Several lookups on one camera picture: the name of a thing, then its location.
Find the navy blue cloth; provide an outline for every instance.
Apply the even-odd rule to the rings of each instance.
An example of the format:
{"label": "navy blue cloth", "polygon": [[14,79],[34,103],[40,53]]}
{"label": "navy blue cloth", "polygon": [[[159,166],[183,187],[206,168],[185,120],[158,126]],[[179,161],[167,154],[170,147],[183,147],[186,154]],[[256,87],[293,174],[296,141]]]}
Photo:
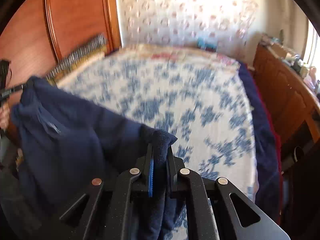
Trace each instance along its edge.
{"label": "navy blue cloth", "polygon": [[31,79],[34,85],[13,107],[12,121],[19,129],[25,158],[19,168],[20,184],[38,215],[52,215],[94,178],[115,180],[133,168],[152,143],[153,197],[138,209],[143,230],[137,239],[157,239],[163,223],[174,225],[174,216],[164,216],[176,208],[176,202],[165,201],[165,161],[177,138],[52,87],[46,80]]}
{"label": "navy blue cloth", "polygon": [[243,82],[252,111],[259,190],[255,204],[271,219],[279,218],[280,174],[276,152],[276,139],[259,97],[257,87],[245,64],[240,63],[239,77]]}

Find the patterned blanket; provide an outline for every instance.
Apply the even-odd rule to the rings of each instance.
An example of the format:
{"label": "patterned blanket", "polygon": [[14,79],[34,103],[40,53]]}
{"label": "patterned blanket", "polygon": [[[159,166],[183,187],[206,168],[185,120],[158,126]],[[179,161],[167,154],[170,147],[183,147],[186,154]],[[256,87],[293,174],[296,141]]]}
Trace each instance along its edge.
{"label": "patterned blanket", "polygon": [[[255,141],[239,63],[195,49],[136,45],[60,85],[127,118],[174,134],[175,156],[202,177],[228,178],[254,201]],[[185,239],[185,211],[167,239]]]}

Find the navy blue fabric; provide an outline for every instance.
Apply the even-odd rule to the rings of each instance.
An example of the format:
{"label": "navy blue fabric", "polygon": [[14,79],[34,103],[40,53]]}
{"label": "navy blue fabric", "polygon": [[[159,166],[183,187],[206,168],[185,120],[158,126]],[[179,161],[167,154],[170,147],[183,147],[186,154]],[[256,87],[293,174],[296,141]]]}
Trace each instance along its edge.
{"label": "navy blue fabric", "polygon": [[271,219],[279,217],[280,174],[276,152],[276,139],[270,128],[268,117],[254,83],[245,64],[240,63],[239,77],[243,82],[251,106],[259,190],[255,204]]}
{"label": "navy blue fabric", "polygon": [[176,208],[175,202],[165,202],[165,160],[177,138],[52,87],[43,79],[31,79],[34,85],[23,91],[20,104],[13,107],[12,121],[19,129],[25,157],[19,168],[21,187],[35,211],[41,217],[50,216],[92,179],[115,180],[134,167],[151,142],[153,197],[137,209],[143,228],[137,239],[157,239],[162,223],[174,225],[174,216],[164,216],[166,210]]}

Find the metal pin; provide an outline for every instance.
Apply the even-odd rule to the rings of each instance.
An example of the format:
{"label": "metal pin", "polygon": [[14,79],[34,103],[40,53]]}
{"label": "metal pin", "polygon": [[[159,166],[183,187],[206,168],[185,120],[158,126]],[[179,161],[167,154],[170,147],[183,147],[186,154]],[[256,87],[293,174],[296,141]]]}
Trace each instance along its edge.
{"label": "metal pin", "polygon": [[227,180],[226,178],[224,178],[224,177],[219,178],[219,179],[218,179],[218,182],[219,182],[219,184],[221,184],[221,185],[226,185],[226,184],[228,184],[228,180]]}
{"label": "metal pin", "polygon": [[132,174],[132,175],[136,175],[136,174],[138,174],[140,172],[140,170],[138,169],[138,168],[132,168],[131,170],[130,170],[130,173]]}
{"label": "metal pin", "polygon": [[187,168],[183,168],[180,170],[180,173],[183,174],[183,175],[188,175],[190,173],[190,170],[187,169]]}
{"label": "metal pin", "polygon": [[102,183],[102,180],[99,178],[96,178],[96,179],[93,179],[91,183],[92,185],[98,186]]}

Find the human hand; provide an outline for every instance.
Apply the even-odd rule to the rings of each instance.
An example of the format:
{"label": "human hand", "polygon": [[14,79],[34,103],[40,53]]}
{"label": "human hand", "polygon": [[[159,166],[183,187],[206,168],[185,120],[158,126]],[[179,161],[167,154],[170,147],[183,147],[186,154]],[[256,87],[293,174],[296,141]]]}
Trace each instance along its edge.
{"label": "human hand", "polygon": [[8,102],[5,102],[3,106],[0,107],[0,128],[5,130],[9,125],[10,109]]}

